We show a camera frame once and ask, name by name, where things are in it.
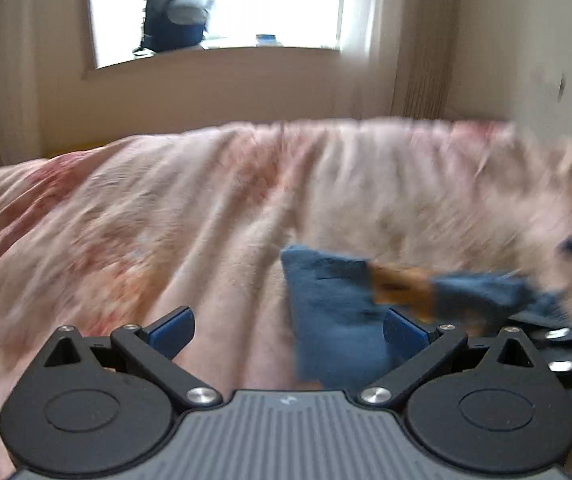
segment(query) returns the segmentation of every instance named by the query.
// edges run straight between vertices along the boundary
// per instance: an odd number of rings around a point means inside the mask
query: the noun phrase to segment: blue gripper pad
[[[403,361],[408,361],[430,343],[428,332],[390,308],[384,319],[384,339]]]
[[[173,359],[195,335],[195,315],[187,306],[179,307],[142,332],[142,339],[152,348],[168,359]]]

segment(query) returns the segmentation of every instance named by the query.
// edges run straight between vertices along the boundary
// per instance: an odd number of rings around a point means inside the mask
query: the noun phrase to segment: small blue object
[[[274,34],[257,34],[257,45],[258,46],[280,46],[281,44],[277,41],[277,36]]]
[[[404,361],[408,361],[431,343],[426,330],[392,308],[384,319],[384,339]]]
[[[186,308],[152,330],[147,343],[168,359],[173,359],[191,342],[194,333],[195,315],[191,309]]]

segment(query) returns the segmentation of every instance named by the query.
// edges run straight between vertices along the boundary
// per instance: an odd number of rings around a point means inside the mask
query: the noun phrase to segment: backpack
[[[166,52],[195,46],[203,40],[214,0],[146,0],[141,46]]]

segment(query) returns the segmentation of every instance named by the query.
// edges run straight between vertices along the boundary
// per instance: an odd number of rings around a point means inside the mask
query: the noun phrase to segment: bed
[[[296,388],[292,243],[518,271],[564,290],[572,318],[569,235],[572,142],[505,123],[235,123],[0,168],[0,406],[55,327],[103,335],[180,304],[197,324],[188,371],[224,394]]]

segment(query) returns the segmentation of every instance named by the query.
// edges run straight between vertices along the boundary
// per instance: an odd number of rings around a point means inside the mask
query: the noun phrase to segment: silver bolt
[[[572,370],[572,361],[553,361],[548,363],[551,372],[569,372]]]
[[[204,386],[192,388],[186,392],[186,397],[188,397],[188,400],[192,402],[192,404],[198,404],[199,406],[212,404],[217,400],[218,396],[219,394],[212,388],[207,388]]]
[[[559,328],[557,330],[550,330],[546,332],[546,339],[557,339],[558,337],[564,337],[570,332],[568,327]]]
[[[393,394],[390,393],[390,390],[382,388],[381,386],[366,388],[359,394],[361,400],[366,402],[366,404],[384,404],[384,402],[388,402],[392,396]]]

